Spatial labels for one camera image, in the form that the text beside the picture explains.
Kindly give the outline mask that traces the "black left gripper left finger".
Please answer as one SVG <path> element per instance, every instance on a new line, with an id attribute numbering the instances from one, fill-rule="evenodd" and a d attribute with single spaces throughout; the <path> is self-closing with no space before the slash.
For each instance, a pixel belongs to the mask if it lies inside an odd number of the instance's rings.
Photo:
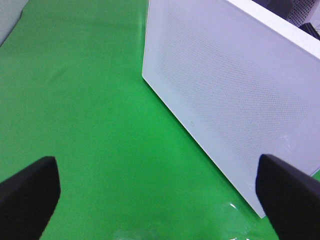
<path id="1" fill-rule="evenodd" d="M 57 160 L 44 156 L 0 184 L 0 238 L 38 240 L 61 195 Z"/>

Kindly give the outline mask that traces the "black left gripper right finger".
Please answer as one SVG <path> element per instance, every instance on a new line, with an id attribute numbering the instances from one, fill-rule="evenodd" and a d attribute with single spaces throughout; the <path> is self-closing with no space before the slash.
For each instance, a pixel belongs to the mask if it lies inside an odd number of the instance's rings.
<path id="1" fill-rule="evenodd" d="M 280 240 L 320 238 L 320 182 L 271 154 L 259 158 L 255 193 Z"/>

